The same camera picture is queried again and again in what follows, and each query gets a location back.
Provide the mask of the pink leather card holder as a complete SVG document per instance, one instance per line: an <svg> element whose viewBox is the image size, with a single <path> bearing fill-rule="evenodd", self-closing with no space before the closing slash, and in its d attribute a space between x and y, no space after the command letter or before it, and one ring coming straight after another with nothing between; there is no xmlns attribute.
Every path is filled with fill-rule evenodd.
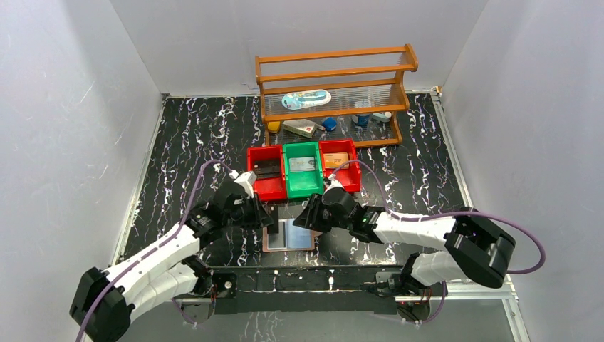
<svg viewBox="0 0 604 342"><path fill-rule="evenodd" d="M294 219L279 219L279 233L267 234L263 229L264 252L309 251L314 249L313 232L293 225Z"/></svg>

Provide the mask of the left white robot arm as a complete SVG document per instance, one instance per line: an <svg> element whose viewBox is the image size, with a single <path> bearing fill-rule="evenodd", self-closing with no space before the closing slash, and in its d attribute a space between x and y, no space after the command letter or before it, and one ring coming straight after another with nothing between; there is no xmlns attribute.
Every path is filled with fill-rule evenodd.
<svg viewBox="0 0 604 342"><path fill-rule="evenodd" d="M261 229L273 223L254 191L255 181L252 171L231 178L135 256L105 270L87 270L69 309L80 327L77 341L118 341L135 319L161 303L215 289L213 272L198 254L228 228Z"/></svg>

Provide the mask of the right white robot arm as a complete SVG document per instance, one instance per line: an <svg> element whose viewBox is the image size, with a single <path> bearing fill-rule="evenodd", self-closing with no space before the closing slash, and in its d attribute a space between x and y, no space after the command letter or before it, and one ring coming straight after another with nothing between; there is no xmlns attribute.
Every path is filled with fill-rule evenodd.
<svg viewBox="0 0 604 342"><path fill-rule="evenodd" d="M503 285L516 242L501 227L477 211L465 209L453 217L422 215L399 218L384 207L360 204L337 182L310 196L293 225L327 233L346 229L365 243L413 244L432 253L414 253L390 282L391 289L421 294L442 281L469 279L487 288Z"/></svg>

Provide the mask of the black VIP credit card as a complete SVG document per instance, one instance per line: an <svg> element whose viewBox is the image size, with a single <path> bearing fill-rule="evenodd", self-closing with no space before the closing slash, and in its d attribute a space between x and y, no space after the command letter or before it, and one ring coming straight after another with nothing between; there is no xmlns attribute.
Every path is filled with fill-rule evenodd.
<svg viewBox="0 0 604 342"><path fill-rule="evenodd" d="M279 225L278 219L272 219L272 223L266 226L267 234L278 234L279 233Z"/></svg>

